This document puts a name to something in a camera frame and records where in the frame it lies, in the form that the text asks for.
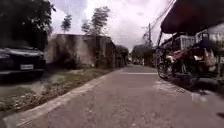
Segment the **dark car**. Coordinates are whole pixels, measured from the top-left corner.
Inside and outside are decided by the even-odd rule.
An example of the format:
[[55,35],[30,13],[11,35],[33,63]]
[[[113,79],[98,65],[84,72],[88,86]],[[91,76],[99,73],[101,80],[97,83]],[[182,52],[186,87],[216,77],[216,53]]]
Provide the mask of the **dark car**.
[[45,68],[44,53],[33,48],[0,48],[0,75],[36,72]]

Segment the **road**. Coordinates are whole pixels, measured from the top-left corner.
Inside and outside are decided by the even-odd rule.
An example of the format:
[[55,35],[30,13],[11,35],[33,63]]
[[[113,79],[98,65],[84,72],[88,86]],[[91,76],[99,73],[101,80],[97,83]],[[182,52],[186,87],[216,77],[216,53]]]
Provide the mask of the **road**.
[[23,128],[223,128],[224,100],[161,80],[132,66]]

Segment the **concrete wall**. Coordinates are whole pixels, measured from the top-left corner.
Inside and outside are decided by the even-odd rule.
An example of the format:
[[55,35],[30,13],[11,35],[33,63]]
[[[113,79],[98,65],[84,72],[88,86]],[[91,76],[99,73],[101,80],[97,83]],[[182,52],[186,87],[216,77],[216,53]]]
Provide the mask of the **concrete wall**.
[[115,68],[116,47],[109,37],[54,35],[46,48],[47,63],[74,58],[78,67]]

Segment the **canopy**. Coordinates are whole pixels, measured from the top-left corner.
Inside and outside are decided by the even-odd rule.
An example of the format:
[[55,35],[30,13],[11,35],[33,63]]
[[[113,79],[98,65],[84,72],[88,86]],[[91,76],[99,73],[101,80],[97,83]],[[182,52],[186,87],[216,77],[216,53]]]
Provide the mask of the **canopy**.
[[161,24],[167,34],[195,34],[224,22],[224,0],[176,0]]

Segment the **cloudy sky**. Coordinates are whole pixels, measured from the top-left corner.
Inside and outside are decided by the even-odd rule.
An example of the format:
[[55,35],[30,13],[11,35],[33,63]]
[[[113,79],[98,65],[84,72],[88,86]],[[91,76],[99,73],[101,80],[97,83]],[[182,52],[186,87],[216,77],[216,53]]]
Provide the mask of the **cloudy sky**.
[[[72,28],[68,33],[83,34],[82,20],[91,19],[94,8],[108,6],[111,9],[107,34],[115,44],[129,49],[141,43],[142,35],[148,26],[167,7],[170,0],[51,0],[57,12],[52,14],[54,33],[62,33],[60,25],[66,14],[73,16]],[[152,31],[155,42],[159,23]]]

